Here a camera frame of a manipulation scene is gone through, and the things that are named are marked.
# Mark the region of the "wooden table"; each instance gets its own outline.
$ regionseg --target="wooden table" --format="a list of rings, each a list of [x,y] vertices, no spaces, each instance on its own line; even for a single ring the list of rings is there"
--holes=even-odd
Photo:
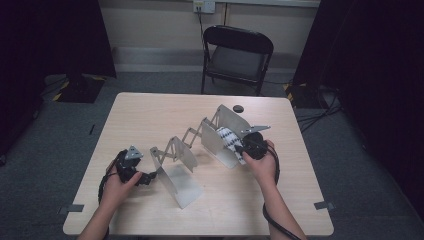
[[[328,210],[316,210],[314,206],[324,199],[287,99],[145,93],[121,93],[116,97],[73,202],[83,204],[84,209],[68,214],[64,232],[81,233],[98,206],[98,186],[105,169],[119,151],[134,145],[145,155],[137,169],[154,171],[150,148],[164,150],[171,137],[181,139],[189,127],[197,128],[205,117],[211,119],[220,104],[230,109],[242,105],[245,110],[240,116],[251,125],[271,126],[262,134],[275,143],[281,165],[278,188],[284,200],[306,235],[331,235],[333,225]],[[204,148],[200,139],[191,150],[199,166],[190,174],[202,188],[202,195],[181,209],[158,179],[149,186],[136,187],[115,213],[111,234],[269,234],[262,215],[263,197],[248,167],[225,167]],[[165,163],[181,164],[170,159]]]

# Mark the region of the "hand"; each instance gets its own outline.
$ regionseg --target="hand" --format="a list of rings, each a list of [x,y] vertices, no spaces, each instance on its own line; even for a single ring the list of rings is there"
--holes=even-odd
[[[274,152],[274,143],[270,140],[266,140],[266,142],[268,143],[268,151],[260,160],[253,159],[246,152],[243,152],[243,159],[249,165],[259,185],[268,184],[269,182],[275,184],[275,159],[270,153],[270,151]]]
[[[111,173],[116,173],[116,167],[113,166]],[[118,174],[111,175],[106,181],[100,206],[116,210],[122,202],[128,197],[131,189],[141,178],[142,173],[137,172],[126,183],[122,183]]]

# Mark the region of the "black controller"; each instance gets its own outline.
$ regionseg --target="black controller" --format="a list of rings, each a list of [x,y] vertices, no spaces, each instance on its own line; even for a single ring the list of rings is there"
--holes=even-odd
[[[246,135],[242,139],[243,146],[236,145],[236,151],[242,154],[246,152],[253,159],[259,160],[262,159],[268,151],[268,143],[264,141],[262,134],[259,132],[254,132]]]
[[[123,150],[118,153],[118,156],[116,156],[116,170],[118,171],[119,178],[121,179],[121,182],[125,183],[128,182],[134,174],[136,174],[138,171],[135,168],[138,163],[140,162],[141,158],[129,158],[126,159],[128,150]],[[156,177],[157,173],[143,173],[140,180],[135,184],[138,186],[139,184],[149,185],[150,181]]]

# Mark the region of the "chair backrest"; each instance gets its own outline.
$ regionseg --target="chair backrest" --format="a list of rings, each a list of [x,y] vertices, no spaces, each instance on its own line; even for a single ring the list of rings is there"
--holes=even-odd
[[[272,41],[262,33],[223,25],[207,28],[203,33],[203,41],[206,49],[207,44],[212,44],[260,54],[271,55],[274,51]]]

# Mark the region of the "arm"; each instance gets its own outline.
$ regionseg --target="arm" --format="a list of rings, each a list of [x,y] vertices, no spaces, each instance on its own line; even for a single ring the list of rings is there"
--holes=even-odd
[[[115,166],[112,168],[111,172],[116,173]],[[87,226],[78,237],[79,240],[104,238],[113,214],[128,197],[131,189],[140,179],[141,174],[141,172],[137,172],[126,183],[122,183],[117,174],[109,177],[104,187],[102,201]]]
[[[271,141],[267,140],[267,142],[269,146],[274,148],[274,144]],[[290,210],[287,208],[287,205],[275,184],[274,175],[276,166],[272,154],[267,152],[261,160],[255,160],[243,152],[243,158],[249,165],[261,188],[265,200],[265,206],[271,218],[300,239],[306,239],[303,230],[300,228],[296,219],[294,219]],[[268,225],[271,239],[290,239],[271,224]]]

